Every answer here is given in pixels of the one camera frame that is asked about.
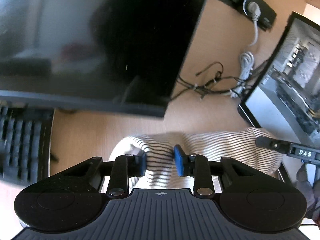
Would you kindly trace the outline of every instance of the striped sweater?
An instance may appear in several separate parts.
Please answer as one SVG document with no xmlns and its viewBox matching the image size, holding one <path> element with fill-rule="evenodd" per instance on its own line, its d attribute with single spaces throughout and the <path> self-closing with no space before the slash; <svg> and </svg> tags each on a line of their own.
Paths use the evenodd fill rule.
<svg viewBox="0 0 320 240">
<path fill-rule="evenodd" d="M 211 132 L 202 134 L 165 133 L 130 136 L 122 139 L 111 153 L 109 161 L 123 154 L 140 149 L 147 153 L 147 171 L 142 178 L 129 179 L 132 188 L 190 188 L 191 177 L 177 175 L 173 159 L 173 147 L 180 144 L 186 154 L 201 154 L 209 161 L 220 161 L 223 156 L 232 157 L 259 171 L 274 173 L 281 164 L 282 155 L 272 150 L 258 148 L 259 136 L 273 137 L 264 129 L 247 128 L 238 132 Z M 221 192 L 218 178 L 212 176 L 215 192 Z"/>
</svg>

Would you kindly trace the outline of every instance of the computer monitor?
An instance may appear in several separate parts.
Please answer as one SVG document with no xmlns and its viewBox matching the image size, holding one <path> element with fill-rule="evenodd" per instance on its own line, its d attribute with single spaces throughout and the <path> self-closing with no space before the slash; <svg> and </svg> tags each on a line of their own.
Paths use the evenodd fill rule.
<svg viewBox="0 0 320 240">
<path fill-rule="evenodd" d="M 163 117 L 206 0 L 0 0 L 0 100 Z"/>
<path fill-rule="evenodd" d="M 320 26 L 298 13 L 239 105 L 253 126 L 277 138 L 320 148 Z M 300 160 L 288 169 L 295 179 Z"/>
</svg>

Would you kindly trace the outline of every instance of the keyboard key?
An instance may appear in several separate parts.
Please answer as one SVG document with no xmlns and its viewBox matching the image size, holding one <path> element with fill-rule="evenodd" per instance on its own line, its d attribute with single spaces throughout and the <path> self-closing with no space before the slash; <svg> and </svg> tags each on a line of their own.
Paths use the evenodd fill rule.
<svg viewBox="0 0 320 240">
<path fill-rule="evenodd" d="M 29 144 L 24 144 L 22 147 L 22 156 L 28 156 L 29 155 Z"/>
<path fill-rule="evenodd" d="M 11 144 L 12 142 L 13 131 L 7 131 L 7 135 L 5 137 L 6 144 Z"/>
<path fill-rule="evenodd" d="M 34 134 L 40 135 L 41 132 L 41 122 L 36 122 L 34 127 Z"/>
<path fill-rule="evenodd" d="M 24 127 L 24 133 L 29 134 L 31 132 L 31 128 L 32 128 L 32 121 L 26 122 Z"/>
<path fill-rule="evenodd" d="M 25 134 L 23 136 L 23 144 L 28 144 L 30 142 L 30 134 Z"/>
<path fill-rule="evenodd" d="M 3 129 L 3 126 L 4 126 L 4 121 L 6 120 L 6 117 L 2 117 L 0 119 L 0 129 Z"/>
<path fill-rule="evenodd" d="M 27 182 L 28 181 L 28 169 L 22 169 L 21 171 L 21 180 L 23 182 Z"/>
<path fill-rule="evenodd" d="M 21 157 L 21 164 L 20 165 L 23 169 L 28 168 L 28 156 Z"/>
<path fill-rule="evenodd" d="M 20 144 L 17 144 L 13 147 L 13 156 L 19 156 L 19 151 L 20 151 Z"/>
<path fill-rule="evenodd" d="M 12 166 L 4 167 L 3 177 L 16 178 L 18 176 L 18 171 L 19 171 L 18 167 L 12 167 Z"/>
<path fill-rule="evenodd" d="M 3 166 L 9 166 L 10 165 L 10 154 L 6 154 L 3 161 Z"/>
<path fill-rule="evenodd" d="M 11 150 L 11 140 L 6 140 L 4 145 L 4 152 L 9 154 Z"/>
<path fill-rule="evenodd" d="M 3 140 L 0 140 L 0 154 L 5 154 L 5 142 Z"/>
<path fill-rule="evenodd" d="M 39 142 L 40 142 L 40 136 L 33 136 L 32 149 L 31 149 L 31 157 L 32 158 L 38 158 Z"/>
<path fill-rule="evenodd" d="M 22 124 L 23 124 L 23 121 L 22 120 L 18 120 L 17 123 L 16 123 L 16 132 L 17 133 L 20 133 L 21 130 L 22 130 Z"/>
<path fill-rule="evenodd" d="M 18 144 L 20 143 L 20 139 L 21 139 L 21 133 L 20 132 L 16 132 L 14 135 L 14 143 Z"/>
<path fill-rule="evenodd" d="M 36 183 L 38 181 L 38 159 L 33 159 L 31 162 L 30 180 L 31 183 Z"/>
<path fill-rule="evenodd" d="M 13 167 L 18 167 L 18 162 L 19 162 L 19 155 L 14 155 L 12 157 L 12 166 Z"/>
<path fill-rule="evenodd" d="M 7 127 L 8 130 L 13 130 L 14 121 L 15 121 L 14 119 L 9 119 L 9 121 L 8 121 L 8 127 Z"/>
<path fill-rule="evenodd" d="M 38 172 L 38 159 L 32 159 L 30 169 Z"/>
<path fill-rule="evenodd" d="M 8 108 L 7 108 L 7 106 L 2 107 L 2 113 L 1 113 L 1 114 L 7 115 L 7 113 L 8 113 Z"/>
</svg>

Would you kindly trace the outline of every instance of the blue gripper pad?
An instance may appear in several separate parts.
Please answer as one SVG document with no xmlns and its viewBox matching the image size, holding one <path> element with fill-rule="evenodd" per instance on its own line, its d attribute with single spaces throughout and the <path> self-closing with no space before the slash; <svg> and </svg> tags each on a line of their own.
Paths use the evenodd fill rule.
<svg viewBox="0 0 320 240">
<path fill-rule="evenodd" d="M 180 149 L 175 146 L 173 148 L 173 153 L 174 153 L 174 163 L 176 165 L 176 169 L 177 169 L 177 174 L 179 177 L 183 177 L 183 171 L 184 171 L 184 156 L 186 156 L 186 154 L 182 151 L 180 151 Z"/>
<path fill-rule="evenodd" d="M 101 215 L 81 229 L 44 234 L 25 228 L 16 240 L 307 240 L 299 230 L 278 234 L 251 232 L 230 223 L 211 200 L 188 189 L 134 189 L 111 200 Z"/>
</svg>

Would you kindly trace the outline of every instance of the black cable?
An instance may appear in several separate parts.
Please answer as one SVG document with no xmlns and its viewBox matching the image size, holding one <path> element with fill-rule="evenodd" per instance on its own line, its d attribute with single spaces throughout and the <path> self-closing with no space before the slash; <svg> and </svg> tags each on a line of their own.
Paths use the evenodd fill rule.
<svg viewBox="0 0 320 240">
<path fill-rule="evenodd" d="M 252 70 L 251 75 L 250 75 L 250 79 L 253 79 L 254 77 L 260 75 L 260 73 L 262 72 L 262 70 L 264 69 L 264 67 L 266 66 L 266 63 L 269 61 L 269 59 L 266 59 L 264 62 L 262 62 L 258 67 L 256 67 L 254 70 Z"/>
<path fill-rule="evenodd" d="M 234 92 L 241 99 L 241 96 L 234 89 L 230 89 L 230 90 Z"/>
<path fill-rule="evenodd" d="M 318 226 L 317 224 L 301 224 L 300 226 L 316 226 L 320 228 L 320 226 Z"/>
<path fill-rule="evenodd" d="M 64 108 L 61 108 L 59 107 L 58 110 L 64 114 L 75 114 L 78 112 L 77 109 L 64 109 Z"/>
<path fill-rule="evenodd" d="M 199 71 L 198 73 L 196 73 L 196 76 L 201 75 L 202 73 L 204 73 L 205 71 L 207 71 L 208 69 L 210 69 L 213 65 L 215 64 L 219 64 L 221 66 L 221 71 L 217 71 L 215 74 L 215 77 L 211 80 L 209 80 L 207 83 L 205 83 L 204 85 L 197 85 L 197 84 L 191 84 L 187 81 L 185 81 L 183 78 L 181 78 L 181 76 L 178 77 L 177 83 L 184 86 L 185 89 L 180 91 L 177 95 L 173 96 L 171 98 L 171 101 L 175 100 L 176 98 L 178 98 L 180 95 L 182 95 L 183 93 L 189 91 L 189 90 L 193 90 L 194 92 L 198 93 L 201 96 L 201 99 L 203 99 L 206 95 L 208 94 L 226 94 L 230 92 L 230 89 L 227 90 L 212 90 L 209 87 L 209 85 L 211 85 L 212 83 L 214 85 L 216 85 L 218 82 L 220 82 L 221 80 L 225 80 L 225 79 L 234 79 L 238 82 L 240 82 L 239 85 L 237 85 L 236 87 L 231 88 L 232 90 L 236 89 L 239 86 L 242 86 L 243 83 L 245 81 L 237 78 L 237 77 L 233 77 L 233 76 L 227 76 L 227 77 L 222 77 L 223 71 L 224 71 L 224 67 L 222 65 L 222 63 L 215 61 L 211 64 L 209 64 L 207 67 L 205 67 L 203 70 Z"/>
</svg>

